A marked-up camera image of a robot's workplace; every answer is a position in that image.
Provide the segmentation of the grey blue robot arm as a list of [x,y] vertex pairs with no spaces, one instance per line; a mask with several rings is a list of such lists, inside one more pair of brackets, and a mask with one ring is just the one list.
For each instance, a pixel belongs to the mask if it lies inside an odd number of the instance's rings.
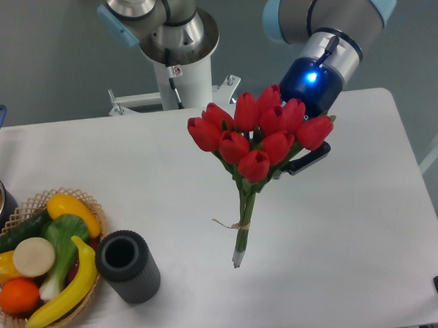
[[[268,0],[262,16],[270,40],[304,48],[280,82],[284,101],[326,113],[386,26],[396,0]],[[109,33],[151,60],[165,109],[222,97],[211,89],[214,19],[195,0],[106,0],[97,10]]]

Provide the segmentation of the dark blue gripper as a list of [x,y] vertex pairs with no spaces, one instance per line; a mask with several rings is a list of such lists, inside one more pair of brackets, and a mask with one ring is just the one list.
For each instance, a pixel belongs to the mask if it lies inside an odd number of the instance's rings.
[[[301,100],[308,117],[328,112],[342,89],[342,79],[333,69],[316,66],[315,60],[308,57],[295,60],[280,82],[284,102],[292,98]],[[330,151],[330,144],[323,142],[318,149],[289,161],[276,170],[272,177],[276,179],[281,178],[282,174],[296,175],[328,156]]]

